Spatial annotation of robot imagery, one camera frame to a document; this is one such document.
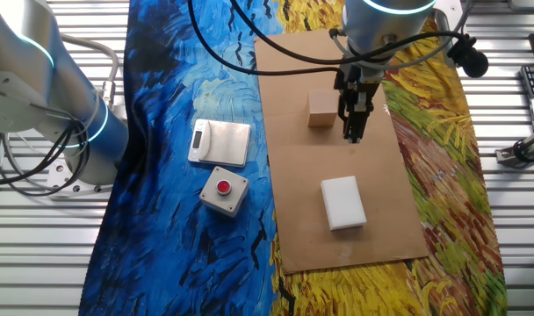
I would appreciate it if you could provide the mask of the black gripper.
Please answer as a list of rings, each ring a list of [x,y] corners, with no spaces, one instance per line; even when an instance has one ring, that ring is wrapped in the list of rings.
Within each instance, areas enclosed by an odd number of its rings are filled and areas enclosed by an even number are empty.
[[[358,143],[364,136],[367,113],[373,111],[372,99],[382,81],[380,70],[356,65],[341,65],[335,79],[339,91],[338,117],[345,138]]]

